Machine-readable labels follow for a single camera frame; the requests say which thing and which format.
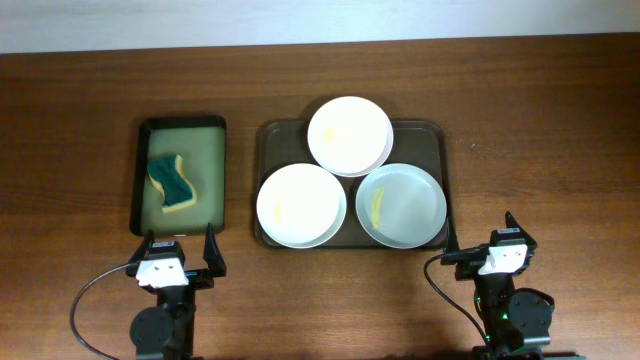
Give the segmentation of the green and yellow sponge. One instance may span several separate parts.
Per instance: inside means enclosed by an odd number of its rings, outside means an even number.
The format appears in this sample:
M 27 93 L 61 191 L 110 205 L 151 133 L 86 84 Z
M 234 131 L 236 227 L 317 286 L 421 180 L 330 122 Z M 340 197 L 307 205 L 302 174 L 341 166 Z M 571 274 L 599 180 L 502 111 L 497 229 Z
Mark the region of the green and yellow sponge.
M 151 161 L 147 174 L 152 186 L 162 197 L 161 210 L 168 214 L 191 207 L 197 202 L 197 192 L 185 177 L 182 168 L 183 157 L 172 154 Z

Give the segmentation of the light grey plate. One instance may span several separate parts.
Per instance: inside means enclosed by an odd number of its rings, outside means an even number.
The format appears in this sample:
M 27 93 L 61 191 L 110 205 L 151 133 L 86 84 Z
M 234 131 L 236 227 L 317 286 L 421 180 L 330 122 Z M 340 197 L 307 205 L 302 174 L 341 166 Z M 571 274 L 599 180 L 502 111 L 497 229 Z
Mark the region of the light grey plate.
M 356 215 L 376 242 L 412 249 L 433 242 L 445 224 L 448 205 L 442 186 L 409 164 L 383 165 L 358 186 Z

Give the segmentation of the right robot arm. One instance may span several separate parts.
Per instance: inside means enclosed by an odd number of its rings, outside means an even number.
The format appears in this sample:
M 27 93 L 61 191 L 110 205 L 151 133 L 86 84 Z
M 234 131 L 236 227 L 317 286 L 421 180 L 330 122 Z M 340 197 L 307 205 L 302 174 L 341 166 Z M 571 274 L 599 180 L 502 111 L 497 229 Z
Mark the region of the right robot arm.
M 492 231 L 488 243 L 443 254 L 441 263 L 455 267 L 455 279 L 475 286 L 474 308 L 485 344 L 472 349 L 474 359 L 544 357 L 541 348 L 551 342 L 554 299 L 514 285 L 536 248 L 533 237 L 507 212 L 505 227 Z

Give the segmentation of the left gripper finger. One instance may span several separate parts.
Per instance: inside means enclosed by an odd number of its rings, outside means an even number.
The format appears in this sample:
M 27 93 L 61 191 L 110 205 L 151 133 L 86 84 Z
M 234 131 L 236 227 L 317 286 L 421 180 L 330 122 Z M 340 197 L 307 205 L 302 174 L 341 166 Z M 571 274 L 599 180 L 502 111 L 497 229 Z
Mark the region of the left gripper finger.
M 205 232 L 203 260 L 213 277 L 226 276 L 227 266 L 217 245 L 214 227 L 211 223 L 207 224 Z
M 153 243 L 154 243 L 154 233 L 152 230 L 148 230 L 146 232 L 146 234 L 143 237 L 143 240 L 141 242 L 141 244 L 138 246 L 138 248 L 135 250 L 135 252 L 133 253 L 133 255 L 131 256 L 129 263 L 130 264 L 136 264 L 141 262 L 148 250 L 152 247 Z

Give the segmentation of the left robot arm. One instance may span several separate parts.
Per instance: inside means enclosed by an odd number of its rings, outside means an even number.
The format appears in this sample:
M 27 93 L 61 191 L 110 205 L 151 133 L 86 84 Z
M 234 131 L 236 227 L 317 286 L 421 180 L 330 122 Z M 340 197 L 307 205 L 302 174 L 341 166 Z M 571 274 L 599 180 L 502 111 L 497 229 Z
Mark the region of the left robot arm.
M 196 292 L 214 287 L 227 267 L 215 239 L 214 227 L 205 231 L 202 269 L 187 270 L 185 253 L 177 241 L 157 242 L 148 231 L 130 258 L 126 274 L 156 297 L 141 310 L 129 330 L 137 359 L 192 359 Z

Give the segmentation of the white plate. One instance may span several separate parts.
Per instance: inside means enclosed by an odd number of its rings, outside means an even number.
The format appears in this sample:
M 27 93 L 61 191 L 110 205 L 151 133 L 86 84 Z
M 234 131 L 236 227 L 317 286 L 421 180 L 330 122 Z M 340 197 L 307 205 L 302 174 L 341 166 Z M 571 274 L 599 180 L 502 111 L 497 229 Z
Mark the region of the white plate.
M 266 178 L 256 210 L 260 227 L 274 242 L 308 249 L 338 232 L 346 218 L 347 199 L 332 173 L 318 165 L 295 163 Z
M 380 167 L 394 143 L 391 121 L 376 103 L 343 96 L 323 104 L 312 116 L 307 143 L 314 160 L 342 177 L 359 177 Z

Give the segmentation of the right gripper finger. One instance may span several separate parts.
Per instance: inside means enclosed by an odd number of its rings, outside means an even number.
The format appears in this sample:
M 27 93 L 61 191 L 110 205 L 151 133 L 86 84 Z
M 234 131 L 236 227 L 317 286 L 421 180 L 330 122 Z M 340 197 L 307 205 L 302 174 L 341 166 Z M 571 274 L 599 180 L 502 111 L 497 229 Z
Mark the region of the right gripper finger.
M 444 249 L 444 252 L 450 253 L 450 252 L 459 251 L 460 247 L 457 239 L 454 217 L 452 215 L 447 216 L 447 225 L 448 225 L 447 244 Z
M 505 226 L 513 231 L 518 230 L 522 231 L 522 226 L 517 222 L 515 217 L 512 215 L 510 211 L 505 212 Z

